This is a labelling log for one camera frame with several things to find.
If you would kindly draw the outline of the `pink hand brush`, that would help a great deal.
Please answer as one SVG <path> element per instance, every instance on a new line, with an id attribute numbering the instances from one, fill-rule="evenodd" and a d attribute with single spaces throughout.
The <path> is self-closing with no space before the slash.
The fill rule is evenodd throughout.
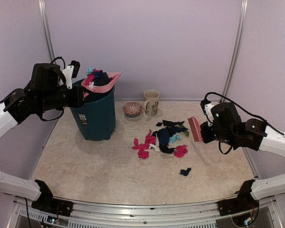
<path id="1" fill-rule="evenodd" d="M 192 132 L 192 136 L 195 142 L 203 142 L 202 136 L 201 136 L 201 128 L 200 123 L 197 118 L 194 116 L 188 118 L 188 123 L 190 125 L 190 129 Z"/>

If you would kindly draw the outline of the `pink dustpan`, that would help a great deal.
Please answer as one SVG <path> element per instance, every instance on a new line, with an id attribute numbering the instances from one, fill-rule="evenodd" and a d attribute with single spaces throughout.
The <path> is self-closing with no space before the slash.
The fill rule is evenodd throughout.
<path id="1" fill-rule="evenodd" d="M 122 75 L 121 72 L 105 72 L 93 67 L 87 69 L 86 78 L 81 82 L 81 86 L 93 93 L 104 94 L 110 91 Z"/>

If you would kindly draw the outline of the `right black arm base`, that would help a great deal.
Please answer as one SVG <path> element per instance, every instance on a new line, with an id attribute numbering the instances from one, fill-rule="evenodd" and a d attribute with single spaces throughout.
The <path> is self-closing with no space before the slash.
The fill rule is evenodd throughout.
<path id="1" fill-rule="evenodd" d="M 220 216 L 236 214 L 259 207 L 259 200 L 255 200 L 252 195 L 252 184 L 255 180 L 245 181 L 235 198 L 223 199 L 217 202 Z"/>

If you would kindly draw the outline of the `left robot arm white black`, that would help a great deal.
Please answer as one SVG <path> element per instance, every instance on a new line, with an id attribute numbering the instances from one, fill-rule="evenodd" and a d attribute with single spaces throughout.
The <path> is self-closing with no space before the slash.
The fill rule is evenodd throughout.
<path id="1" fill-rule="evenodd" d="M 79 69 L 80 63 L 75 60 L 63 69 L 53 62 L 35 64 L 29 83 L 0 101 L 0 139 L 31 115 L 37 115 L 44 122 L 46 111 L 64 112 L 65 107 L 82 107 L 83 89 L 72 85 Z M 26 180 L 0 171 L 0 192 L 38 202 L 46 211 L 57 207 L 49 187 L 40 180 Z"/>

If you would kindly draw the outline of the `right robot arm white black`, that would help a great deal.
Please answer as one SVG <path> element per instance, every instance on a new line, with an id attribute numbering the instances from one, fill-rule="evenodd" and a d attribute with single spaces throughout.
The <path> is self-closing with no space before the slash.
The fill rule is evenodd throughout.
<path id="1" fill-rule="evenodd" d="M 206 97 L 200 106 L 207 121 L 200 125 L 200 133 L 204 143 L 218 141 L 227 144 L 231 150 L 249 148 L 254 151 L 265 151 L 285 158 L 285 132 L 273 127 L 259 115 L 248 113 L 251 119 L 243 122 L 237 109 L 244 110 L 229 98 L 225 102 L 214 105 Z M 234 199 L 236 210 L 243 211 L 252 203 L 252 199 L 284 194 L 285 174 L 263 180 L 245 181 Z"/>

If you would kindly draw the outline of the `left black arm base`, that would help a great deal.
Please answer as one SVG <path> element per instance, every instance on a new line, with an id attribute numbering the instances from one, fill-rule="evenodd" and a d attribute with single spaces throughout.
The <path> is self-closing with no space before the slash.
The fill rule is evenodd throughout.
<path id="1" fill-rule="evenodd" d="M 53 193 L 44 181 L 35 179 L 35 182 L 38 184 L 41 194 L 36 200 L 32 201 L 31 207 L 58 216 L 70 217 L 73 202 L 54 198 Z"/>

